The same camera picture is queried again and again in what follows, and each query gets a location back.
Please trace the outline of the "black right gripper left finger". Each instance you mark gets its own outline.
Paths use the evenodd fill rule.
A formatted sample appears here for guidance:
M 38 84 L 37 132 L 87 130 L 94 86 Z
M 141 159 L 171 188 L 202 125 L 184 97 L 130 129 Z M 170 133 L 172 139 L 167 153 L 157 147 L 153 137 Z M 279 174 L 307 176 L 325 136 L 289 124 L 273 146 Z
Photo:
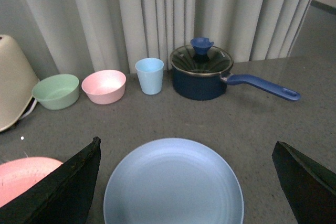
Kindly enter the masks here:
M 101 139 L 1 208 L 1 223 L 86 223 L 93 201 Z

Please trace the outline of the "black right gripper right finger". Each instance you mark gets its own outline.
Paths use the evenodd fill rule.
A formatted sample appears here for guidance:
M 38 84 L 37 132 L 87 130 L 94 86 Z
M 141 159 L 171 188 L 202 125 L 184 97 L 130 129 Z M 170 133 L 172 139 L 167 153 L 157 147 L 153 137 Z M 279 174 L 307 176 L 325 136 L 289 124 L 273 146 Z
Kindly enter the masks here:
M 335 173 L 285 142 L 273 153 L 277 176 L 297 223 L 335 223 Z

